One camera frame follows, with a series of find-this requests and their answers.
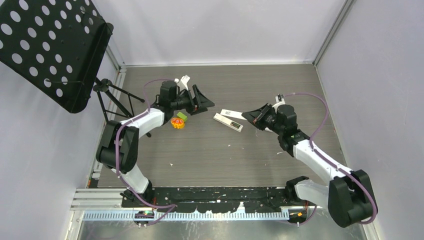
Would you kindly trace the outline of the long white remote cover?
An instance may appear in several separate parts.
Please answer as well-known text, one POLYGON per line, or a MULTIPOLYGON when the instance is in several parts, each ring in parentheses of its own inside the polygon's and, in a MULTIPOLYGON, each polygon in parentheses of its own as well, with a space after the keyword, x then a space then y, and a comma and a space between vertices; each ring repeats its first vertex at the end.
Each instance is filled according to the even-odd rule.
POLYGON ((239 111, 234 111, 234 110, 229 110, 229 109, 222 109, 220 114, 222 116, 225 117, 229 117, 229 118, 235 118, 235 119, 239 119, 239 120, 246 120, 245 117, 242 116, 242 112, 239 111))

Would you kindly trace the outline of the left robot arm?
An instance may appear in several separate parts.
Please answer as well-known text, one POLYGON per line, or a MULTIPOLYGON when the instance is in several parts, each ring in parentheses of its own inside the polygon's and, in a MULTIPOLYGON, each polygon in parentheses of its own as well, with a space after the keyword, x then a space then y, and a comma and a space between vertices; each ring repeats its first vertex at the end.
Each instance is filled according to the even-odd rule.
POLYGON ((126 184, 141 207, 148 207, 154 194, 151 181, 137 165, 139 139, 167 124, 176 111, 196 115, 215 106, 195 84, 189 89, 183 79, 160 82, 159 94, 144 112, 124 121, 106 123, 96 152, 96 160, 126 184))

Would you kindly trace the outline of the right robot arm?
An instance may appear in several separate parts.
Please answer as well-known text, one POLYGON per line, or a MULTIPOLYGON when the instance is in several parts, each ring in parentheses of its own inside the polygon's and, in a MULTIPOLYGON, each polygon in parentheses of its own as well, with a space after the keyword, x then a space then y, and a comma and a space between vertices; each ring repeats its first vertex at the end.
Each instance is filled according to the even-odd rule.
POLYGON ((353 224, 369 224, 378 214, 378 206, 369 175, 352 170, 321 151, 312 137, 297 124, 297 114, 288 104, 274 108, 264 106, 243 112, 242 117, 257 129, 277 134, 281 149, 315 172, 324 184, 300 176, 286 182, 285 198, 291 205, 308 201, 326 209, 342 228, 353 224))

